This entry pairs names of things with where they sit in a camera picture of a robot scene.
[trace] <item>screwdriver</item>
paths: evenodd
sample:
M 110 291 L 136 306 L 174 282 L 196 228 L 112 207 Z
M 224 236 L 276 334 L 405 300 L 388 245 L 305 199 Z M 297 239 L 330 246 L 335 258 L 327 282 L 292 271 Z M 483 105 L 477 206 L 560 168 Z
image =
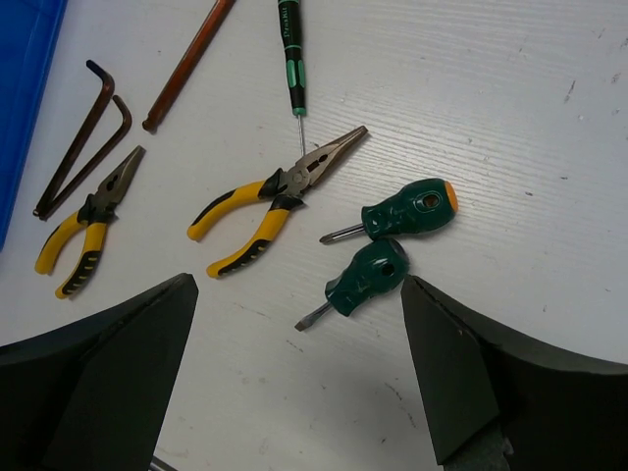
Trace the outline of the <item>screwdriver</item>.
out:
M 279 21 L 286 54 L 286 73 L 292 113 L 298 121 L 298 138 L 301 156 L 305 155 L 305 138 L 303 137 L 303 117 L 305 109 L 305 65 L 301 49 L 301 13 L 299 0 L 278 0 Z
M 375 240 L 381 236 L 421 234 L 440 229 L 458 211 L 458 200 L 451 183 L 426 179 L 404 186 L 399 193 L 375 206 L 362 208 L 362 224 L 323 235 L 321 243 L 330 244 L 359 233 Z
M 325 285 L 327 302 L 294 326 L 302 332 L 334 307 L 344 317 L 364 301 L 395 289 L 408 274 L 410 262 L 392 238 L 382 238 L 361 248 L 349 266 Z

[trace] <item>blue plastic container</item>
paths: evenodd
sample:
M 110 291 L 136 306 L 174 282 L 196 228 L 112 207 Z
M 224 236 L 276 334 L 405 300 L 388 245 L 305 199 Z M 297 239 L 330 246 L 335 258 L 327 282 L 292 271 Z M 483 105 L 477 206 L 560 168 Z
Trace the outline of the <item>blue plastic container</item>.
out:
M 0 0 L 0 250 L 67 0 Z

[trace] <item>phillips screwdriver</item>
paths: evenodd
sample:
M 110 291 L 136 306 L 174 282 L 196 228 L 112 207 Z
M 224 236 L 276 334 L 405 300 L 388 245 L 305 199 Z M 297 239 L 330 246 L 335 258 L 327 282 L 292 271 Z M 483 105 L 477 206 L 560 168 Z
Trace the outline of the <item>phillips screwdriver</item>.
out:
M 410 262 L 399 243 L 382 238 L 361 248 L 349 266 L 325 285 L 327 302 L 294 326 L 302 332 L 334 307 L 344 317 L 364 301 L 395 289 L 408 274 Z
M 301 156 L 305 155 L 305 138 L 303 137 L 303 117 L 305 109 L 305 65 L 301 49 L 301 12 L 299 0 L 278 0 L 279 21 L 286 54 L 286 73 L 292 113 L 298 121 L 298 138 Z
M 381 236 L 421 234 L 440 229 L 458 211 L 458 200 L 451 183 L 426 179 L 404 186 L 399 193 L 375 206 L 362 208 L 362 224 L 323 235 L 321 243 L 330 244 L 359 233 L 375 240 Z

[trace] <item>stubby screwdriver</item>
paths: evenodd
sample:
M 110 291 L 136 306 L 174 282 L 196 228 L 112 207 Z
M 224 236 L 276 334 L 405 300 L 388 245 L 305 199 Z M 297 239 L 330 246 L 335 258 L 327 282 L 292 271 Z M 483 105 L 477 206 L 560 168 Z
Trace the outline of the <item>stubby screwdriver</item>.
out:
M 305 65 L 301 49 L 301 12 L 299 0 L 278 0 L 279 21 L 281 26 L 284 52 L 286 54 L 286 73 L 292 113 L 298 121 L 298 137 L 301 156 L 305 155 L 305 138 L 303 136 L 303 117 L 305 109 Z
M 339 277 L 326 284 L 327 302 L 294 327 L 300 332 L 312 327 L 332 307 L 348 317 L 364 301 L 395 289 L 409 267 L 408 257 L 396 240 L 382 238 L 370 243 L 353 256 Z
M 399 193 L 375 206 L 362 208 L 362 224 L 323 235 L 330 244 L 354 234 L 366 233 L 375 240 L 381 236 L 420 234 L 440 229 L 458 211 L 451 183 L 441 179 L 420 180 L 404 186 Z

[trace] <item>white surface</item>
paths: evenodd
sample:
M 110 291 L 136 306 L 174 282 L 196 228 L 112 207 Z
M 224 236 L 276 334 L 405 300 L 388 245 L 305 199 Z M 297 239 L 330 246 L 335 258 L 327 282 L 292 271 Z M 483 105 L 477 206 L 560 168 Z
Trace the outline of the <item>white surface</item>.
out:
M 159 133 L 141 129 L 209 8 L 70 1 L 0 254 L 0 344 L 190 272 L 200 295 L 160 457 L 181 471 L 437 469 L 398 292 L 307 334 L 292 326 L 368 240 L 323 247 L 319 236 L 405 183 L 443 177 L 460 213 L 438 236 L 403 241 L 413 273 L 536 338 L 628 362 L 625 2 L 304 1 L 307 144 L 362 124 L 371 137 L 269 253 L 222 281 L 205 267 L 249 239 L 266 205 L 201 243 L 187 226 L 216 196 L 288 167 L 299 146 L 274 0 L 237 2 Z M 135 124 L 43 224 L 30 212 L 99 90 L 86 59 L 115 77 Z M 80 164 L 119 122 L 109 106 Z M 148 153 L 98 273 L 58 301 L 82 240 L 52 277 L 32 269 L 42 243 L 137 144 Z

